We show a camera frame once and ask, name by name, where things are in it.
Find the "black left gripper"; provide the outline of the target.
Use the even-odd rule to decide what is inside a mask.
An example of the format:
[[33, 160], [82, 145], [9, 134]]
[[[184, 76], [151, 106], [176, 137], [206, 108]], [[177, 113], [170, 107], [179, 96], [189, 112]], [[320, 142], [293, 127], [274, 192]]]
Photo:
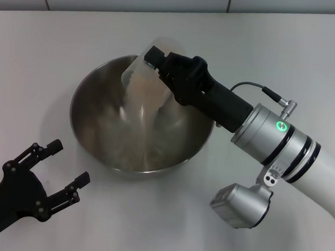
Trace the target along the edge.
[[55, 213], [80, 201], [78, 190], [90, 182], [87, 171], [63, 190], [47, 196], [42, 183], [31, 171], [36, 164], [63, 150], [59, 139], [46, 147], [33, 143], [15, 159], [3, 166], [0, 182], [0, 232], [23, 217], [47, 221]]

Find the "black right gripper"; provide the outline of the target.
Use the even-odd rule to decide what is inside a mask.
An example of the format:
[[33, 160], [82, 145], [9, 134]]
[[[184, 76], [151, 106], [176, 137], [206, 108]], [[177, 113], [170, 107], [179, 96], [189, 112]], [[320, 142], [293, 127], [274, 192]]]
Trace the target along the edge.
[[145, 63], [158, 69], [158, 76], [183, 106], [191, 105], [229, 132], [236, 132], [253, 111], [253, 106], [213, 79], [200, 57], [188, 58], [164, 52], [156, 46], [144, 56]]

